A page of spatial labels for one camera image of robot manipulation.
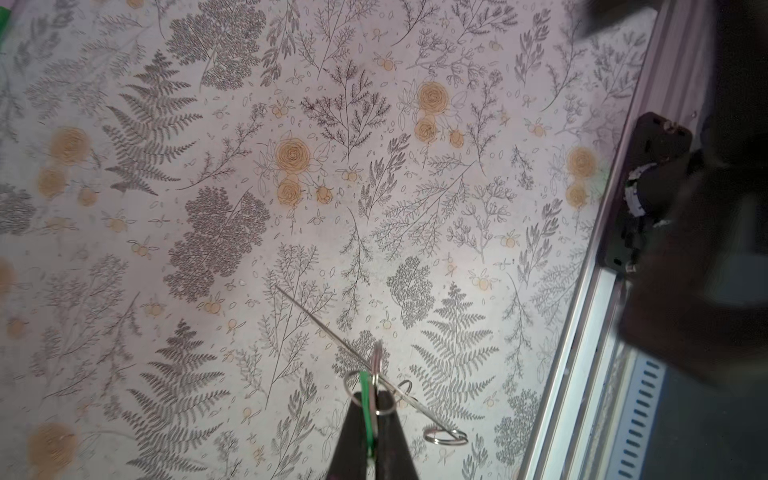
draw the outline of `botanical print tablecloth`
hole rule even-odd
[[[3,478],[321,478],[358,369],[519,467],[653,12],[31,0],[0,59]]]

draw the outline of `green strip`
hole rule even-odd
[[[373,427],[371,426],[371,412],[368,400],[368,388],[370,377],[368,372],[360,372],[360,403],[362,403],[362,419],[366,423],[366,444],[368,445],[368,458],[373,458]]]
[[[11,17],[11,11],[6,7],[0,7],[0,35],[5,30],[5,26],[8,24],[8,19]]]

